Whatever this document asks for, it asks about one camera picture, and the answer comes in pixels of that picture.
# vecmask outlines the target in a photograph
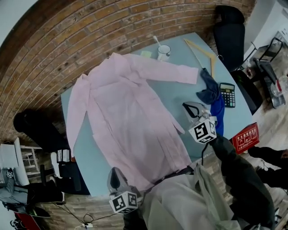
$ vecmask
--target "red sign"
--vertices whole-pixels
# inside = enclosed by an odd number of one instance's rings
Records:
[[[253,123],[232,138],[236,153],[240,154],[259,143],[257,123]]]

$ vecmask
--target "tiled floor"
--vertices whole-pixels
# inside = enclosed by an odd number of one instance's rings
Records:
[[[274,68],[277,70],[278,75],[286,72],[281,66],[277,65],[279,58],[273,61]],[[264,102],[261,108],[253,116],[253,120],[258,123],[260,133],[259,146],[269,146],[274,149],[280,150],[288,148],[288,106],[282,106],[281,108],[274,110],[269,109],[270,106]],[[243,157],[251,162],[254,166],[263,166],[260,159],[254,159],[248,154],[243,154]],[[228,202],[231,202],[231,196],[225,191],[225,184],[220,173],[218,160],[215,154],[211,154],[204,161],[204,166],[208,172],[213,176],[216,183],[219,185],[224,197]],[[276,207],[281,207],[280,215],[283,215],[288,208],[286,202],[282,202],[283,199],[288,199],[288,196],[282,189],[268,188],[272,194]],[[46,219],[48,226],[53,230],[73,230],[76,226],[80,225],[72,215],[66,213],[62,209],[54,206],[53,204],[42,204],[50,214],[51,218]],[[101,218],[112,214],[111,208],[108,203],[108,196],[92,198],[90,196],[81,195],[67,195],[67,205],[69,210],[82,219],[83,216],[88,213],[94,219]],[[120,230],[123,229],[123,222],[121,215],[114,215],[107,217],[99,221],[95,221],[94,229],[98,230]]]

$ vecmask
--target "person's hand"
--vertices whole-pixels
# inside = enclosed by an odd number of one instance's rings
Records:
[[[7,169],[7,173],[6,173],[8,178],[11,178],[14,180],[14,174],[13,174],[13,170],[12,169]]]
[[[283,153],[282,153],[282,156],[281,158],[288,158],[288,150],[285,150]]]

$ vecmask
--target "calculator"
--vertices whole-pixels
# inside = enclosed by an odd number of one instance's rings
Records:
[[[229,83],[220,83],[220,92],[224,99],[225,107],[235,108],[235,86]]]

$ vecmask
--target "blue cloth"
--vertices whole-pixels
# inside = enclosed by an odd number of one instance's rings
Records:
[[[223,136],[224,133],[224,111],[225,111],[225,103],[222,95],[220,94],[219,98],[211,104],[210,112],[212,116],[217,117],[217,125],[215,127],[216,132]]]
[[[211,105],[220,96],[220,90],[217,82],[211,77],[206,68],[200,72],[200,76],[205,81],[207,89],[197,92],[198,98],[207,105]]]

